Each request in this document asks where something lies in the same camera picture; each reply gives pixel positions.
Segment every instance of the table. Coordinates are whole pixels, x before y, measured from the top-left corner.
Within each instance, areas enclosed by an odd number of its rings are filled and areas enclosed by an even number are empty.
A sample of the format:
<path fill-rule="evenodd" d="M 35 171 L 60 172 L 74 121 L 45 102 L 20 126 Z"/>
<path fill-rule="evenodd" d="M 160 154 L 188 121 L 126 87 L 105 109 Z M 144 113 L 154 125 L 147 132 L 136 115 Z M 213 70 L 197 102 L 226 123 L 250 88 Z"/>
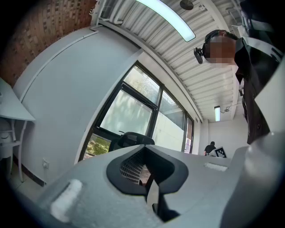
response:
<path fill-rule="evenodd" d="M 27 126 L 27 121 L 34 122 L 35 118 L 25 109 L 25 107 L 22 105 L 22 103 L 15 95 L 11 86 L 8 83 L 6 83 L 2 78 L 0 78 L 0 93 L 1 93 L 0 117 L 11 119 L 12 130 L 5 132 L 11 132 L 13 139 L 13 142 L 10 143 L 0 143 L 0 147 L 19 146 L 19 155 L 18 155 L 19 176 L 21 182 L 23 182 L 22 162 L 21 162 L 23 136 Z M 24 121 L 19 140 L 16 140 L 15 120 Z"/>

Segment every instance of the window frame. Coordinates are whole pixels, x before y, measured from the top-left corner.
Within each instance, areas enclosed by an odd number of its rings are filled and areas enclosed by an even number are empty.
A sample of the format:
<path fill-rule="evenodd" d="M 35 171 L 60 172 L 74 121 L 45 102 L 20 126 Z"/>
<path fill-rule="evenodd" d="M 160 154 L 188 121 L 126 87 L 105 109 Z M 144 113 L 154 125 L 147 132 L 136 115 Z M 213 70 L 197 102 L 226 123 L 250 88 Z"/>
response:
<path fill-rule="evenodd" d="M 124 79 L 129 74 L 129 72 L 133 69 L 134 66 L 139 67 L 147 76 L 149 76 L 153 81 L 155 81 L 158 84 L 159 92 L 158 92 L 158 98 L 157 98 L 156 103 L 153 103 L 151 100 L 149 100 L 147 97 L 142 95 L 135 88 L 133 88 L 131 85 L 129 85 L 128 83 L 126 83 L 124 81 Z M 104 103 L 103 107 L 100 109 L 98 115 L 95 118 L 94 123 L 92 124 L 91 128 L 89 129 L 89 132 L 88 132 L 87 137 L 85 139 L 85 142 L 83 144 L 83 147 L 82 147 L 82 150 L 81 150 L 81 153 L 80 153 L 78 161 L 83 160 L 84 153 L 85 153 L 86 148 L 87 148 L 87 144 L 88 144 L 92 134 L 100 135 L 100 137 L 106 138 L 108 140 L 113 140 L 115 138 L 120 137 L 120 135 L 118 135 L 116 133 L 113 133 L 113 132 L 110 132 L 110 131 L 100 127 L 104 117 L 106 116 L 109 108 L 111 107 L 113 101 L 115 100 L 115 98 L 116 98 L 116 96 L 117 96 L 117 94 L 119 93 L 120 90 L 123 90 L 123 91 L 127 92 L 130 96 L 132 96 L 133 98 L 137 99 L 138 101 L 140 101 L 141 103 L 143 103 L 144 105 L 146 105 L 147 107 L 152 109 L 151 118 L 149 120 L 148 127 L 147 127 L 147 132 L 146 132 L 146 136 L 148 136 L 150 138 L 152 138 L 154 130 L 155 130 L 155 124 L 156 124 L 157 117 L 158 117 L 158 114 L 159 114 L 159 108 L 160 108 L 160 105 L 161 105 L 163 91 L 165 91 L 171 97 L 171 99 L 173 99 L 173 101 L 179 106 L 179 108 L 181 108 L 181 110 L 184 112 L 184 135 L 183 135 L 184 138 L 183 138 L 183 144 L 182 144 L 181 152 L 184 152 L 184 149 L 185 149 L 186 136 L 187 136 L 187 116 L 192 121 L 192 136 L 191 136 L 192 139 L 191 139 L 190 154 L 192 153 L 193 136 L 194 136 L 194 121 L 193 121 L 193 119 L 190 117 L 189 113 L 184 109 L 184 107 L 180 104 L 180 102 L 165 87 L 165 85 L 160 80 L 158 80 L 139 61 L 136 61 L 129 68 L 129 70 L 125 73 L 125 75 L 121 78 L 121 80 L 116 85 L 116 87 L 114 88 L 114 90 L 112 91 L 110 96 L 107 98 L 107 100 Z"/>

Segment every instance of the baseboard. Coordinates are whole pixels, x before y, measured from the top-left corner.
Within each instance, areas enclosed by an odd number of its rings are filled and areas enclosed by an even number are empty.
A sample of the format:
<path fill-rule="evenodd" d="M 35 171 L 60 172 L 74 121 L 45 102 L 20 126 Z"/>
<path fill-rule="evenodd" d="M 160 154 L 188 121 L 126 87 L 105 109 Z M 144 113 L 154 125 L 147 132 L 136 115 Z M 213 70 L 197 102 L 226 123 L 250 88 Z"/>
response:
<path fill-rule="evenodd" d="M 13 161 L 14 163 L 18 166 L 18 158 L 13 155 Z M 22 172 L 25 173 L 30 179 L 32 179 L 34 182 L 36 182 L 38 185 L 41 185 L 42 187 L 44 187 L 45 182 L 43 180 L 41 180 L 40 178 L 38 178 L 37 176 L 35 176 L 30 170 L 28 170 L 23 164 L 22 164 Z"/>

